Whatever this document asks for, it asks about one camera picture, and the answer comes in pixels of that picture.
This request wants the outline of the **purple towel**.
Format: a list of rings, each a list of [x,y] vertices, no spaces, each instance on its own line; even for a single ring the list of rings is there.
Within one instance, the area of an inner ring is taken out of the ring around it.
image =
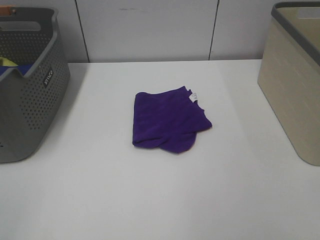
[[[174,154],[188,151],[197,134],[212,128],[196,93],[182,86],[151,94],[139,92],[133,107],[132,144]]]

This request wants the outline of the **grey perforated plastic basket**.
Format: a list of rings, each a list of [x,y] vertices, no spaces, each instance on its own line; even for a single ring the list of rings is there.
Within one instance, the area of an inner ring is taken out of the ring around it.
[[[0,17],[0,161],[31,156],[65,96],[71,77],[53,8],[17,7]]]

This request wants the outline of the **beige plastic basket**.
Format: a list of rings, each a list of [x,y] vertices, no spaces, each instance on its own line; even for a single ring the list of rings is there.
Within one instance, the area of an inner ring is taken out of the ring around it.
[[[275,3],[257,83],[297,155],[320,164],[320,3]]]

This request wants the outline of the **yellow cloth in basket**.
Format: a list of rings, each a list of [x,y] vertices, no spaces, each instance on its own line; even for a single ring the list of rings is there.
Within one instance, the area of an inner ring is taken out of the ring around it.
[[[5,57],[0,57],[0,66],[1,67],[17,67],[18,65],[14,63],[13,61],[5,58]]]

